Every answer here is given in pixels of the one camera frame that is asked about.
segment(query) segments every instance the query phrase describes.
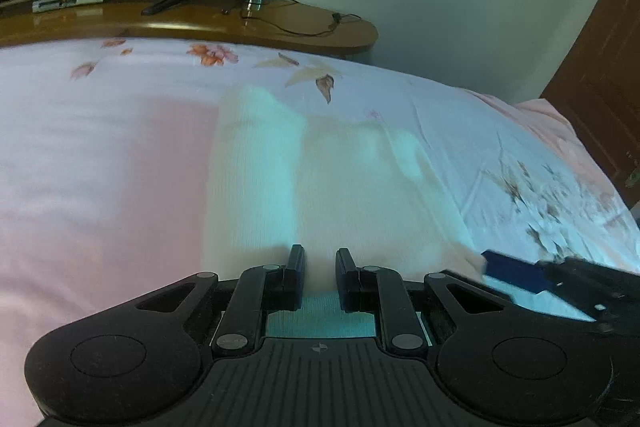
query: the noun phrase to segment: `folded cloth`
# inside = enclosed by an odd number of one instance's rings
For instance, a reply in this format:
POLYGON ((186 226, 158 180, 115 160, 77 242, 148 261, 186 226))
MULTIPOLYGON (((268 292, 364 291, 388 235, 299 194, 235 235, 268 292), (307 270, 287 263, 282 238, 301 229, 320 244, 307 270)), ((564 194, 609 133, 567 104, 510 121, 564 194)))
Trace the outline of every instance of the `folded cloth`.
POLYGON ((481 278, 462 216, 404 130, 303 116, 245 87, 220 101, 209 165, 204 266, 222 279, 283 264, 293 243, 306 251, 306 296, 335 291, 340 247, 405 280, 481 278))

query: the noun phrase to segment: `bed sheet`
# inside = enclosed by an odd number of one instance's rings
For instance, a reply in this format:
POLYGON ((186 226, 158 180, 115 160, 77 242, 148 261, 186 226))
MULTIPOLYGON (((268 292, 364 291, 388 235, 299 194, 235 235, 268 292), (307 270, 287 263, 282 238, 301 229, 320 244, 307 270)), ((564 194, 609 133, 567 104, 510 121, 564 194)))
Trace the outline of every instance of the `bed sheet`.
MULTIPOLYGON (((570 127, 527 120, 527 108, 352 62, 212 42, 50 42, 0 50, 0 63, 0 425, 40 418, 22 377, 37 338, 200 270, 207 163, 230 87, 417 136, 477 252, 639 270, 640 233, 613 187, 593 165, 572 167, 586 151, 570 127)), ((580 316, 552 296, 490 283, 531 309, 580 316)))

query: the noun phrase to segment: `brown wooden door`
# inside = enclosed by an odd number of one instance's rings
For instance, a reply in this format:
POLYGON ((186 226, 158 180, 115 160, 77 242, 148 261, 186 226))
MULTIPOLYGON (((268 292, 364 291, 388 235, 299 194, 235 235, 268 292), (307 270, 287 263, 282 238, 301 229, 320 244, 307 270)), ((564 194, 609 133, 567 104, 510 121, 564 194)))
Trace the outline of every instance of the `brown wooden door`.
POLYGON ((598 0, 542 94, 629 207, 640 200, 640 0, 598 0))

